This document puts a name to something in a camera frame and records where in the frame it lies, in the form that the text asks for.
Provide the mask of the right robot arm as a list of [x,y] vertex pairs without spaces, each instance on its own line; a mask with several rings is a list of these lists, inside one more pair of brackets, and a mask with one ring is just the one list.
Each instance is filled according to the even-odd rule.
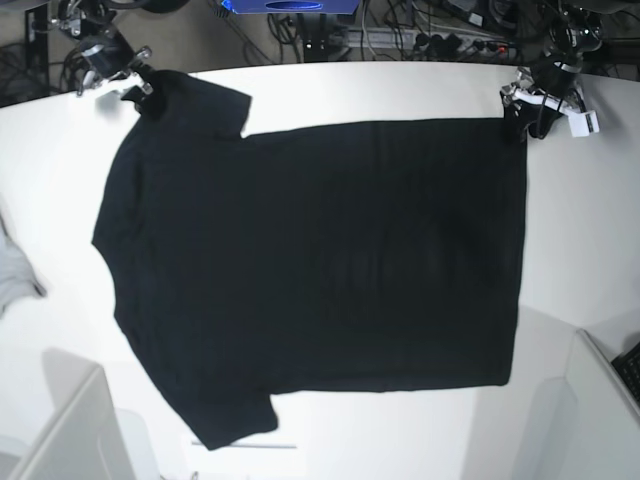
[[113,93],[144,117],[158,118],[166,96],[149,64],[148,46],[134,49],[116,25],[120,13],[146,7],[146,1],[58,1],[49,25],[74,42],[61,76],[78,97]]

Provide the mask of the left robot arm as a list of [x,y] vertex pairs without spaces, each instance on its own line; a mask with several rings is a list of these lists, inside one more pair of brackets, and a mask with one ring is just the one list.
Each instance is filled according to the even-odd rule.
[[539,58],[519,66],[515,80],[500,91],[503,134],[512,143],[545,139],[562,117],[575,138],[600,131],[579,81],[584,55],[602,45],[600,16],[563,2],[543,13],[549,23]]

